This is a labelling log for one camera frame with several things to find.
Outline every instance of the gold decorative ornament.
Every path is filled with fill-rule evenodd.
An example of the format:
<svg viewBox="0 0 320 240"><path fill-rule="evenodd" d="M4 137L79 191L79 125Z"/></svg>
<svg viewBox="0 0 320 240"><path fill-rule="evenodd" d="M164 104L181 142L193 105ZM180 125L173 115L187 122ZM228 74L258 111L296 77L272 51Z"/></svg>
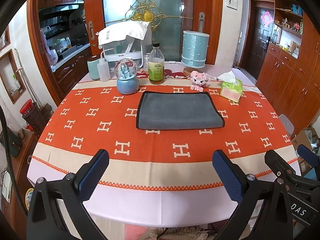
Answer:
<svg viewBox="0 0 320 240"><path fill-rule="evenodd" d="M164 18L193 19L190 17L165 15L156 5L156 2L152 2L151 0L135 0L133 5L130 6L130 9L125 13L124 17L125 18L120 20L106 22L106 24L124 20L145 21L151 23L151 30L154 31Z"/></svg>

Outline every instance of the bag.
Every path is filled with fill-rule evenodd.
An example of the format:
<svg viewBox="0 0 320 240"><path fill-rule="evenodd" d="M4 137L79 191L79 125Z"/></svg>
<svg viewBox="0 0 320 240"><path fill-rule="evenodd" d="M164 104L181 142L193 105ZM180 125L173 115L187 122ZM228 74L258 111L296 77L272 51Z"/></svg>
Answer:
<svg viewBox="0 0 320 240"><path fill-rule="evenodd" d="M8 127L8 136L9 136L9 148L10 154L12 157L17 157L20 149L22 148L22 140L18 138ZM0 134L0 143L4 147L4 133L3 131Z"/></svg>

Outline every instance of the microfiber cloth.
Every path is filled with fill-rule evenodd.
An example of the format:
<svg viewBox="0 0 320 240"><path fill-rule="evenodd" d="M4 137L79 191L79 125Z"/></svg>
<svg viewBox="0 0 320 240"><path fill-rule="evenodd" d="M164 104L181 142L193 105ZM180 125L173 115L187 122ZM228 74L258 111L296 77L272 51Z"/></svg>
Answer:
<svg viewBox="0 0 320 240"><path fill-rule="evenodd" d="M224 124L208 92L145 91L136 119L136 127L143 130L207 129L223 127Z"/></svg>

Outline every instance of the lamp base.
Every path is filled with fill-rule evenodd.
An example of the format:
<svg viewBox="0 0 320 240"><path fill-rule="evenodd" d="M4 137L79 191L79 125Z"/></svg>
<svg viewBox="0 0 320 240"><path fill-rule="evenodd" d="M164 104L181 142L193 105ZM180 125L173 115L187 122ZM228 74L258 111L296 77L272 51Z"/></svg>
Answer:
<svg viewBox="0 0 320 240"><path fill-rule="evenodd" d="M199 68L191 68L191 67L186 67L183 69L183 74L185 77L190 76L192 71L198 71L199 73L203 73Z"/></svg>

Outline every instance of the range hood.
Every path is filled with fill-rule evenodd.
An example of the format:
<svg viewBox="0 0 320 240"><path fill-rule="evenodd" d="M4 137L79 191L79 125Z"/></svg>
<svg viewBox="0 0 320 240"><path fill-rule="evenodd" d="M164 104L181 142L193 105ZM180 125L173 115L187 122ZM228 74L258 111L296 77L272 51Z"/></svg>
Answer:
<svg viewBox="0 0 320 240"><path fill-rule="evenodd" d="M58 17L58 16L67 16L69 17L71 13L75 10L79 9L78 4L72 5L59 5L54 7L47 7L39 9L39 20L44 21L50 18Z"/></svg>

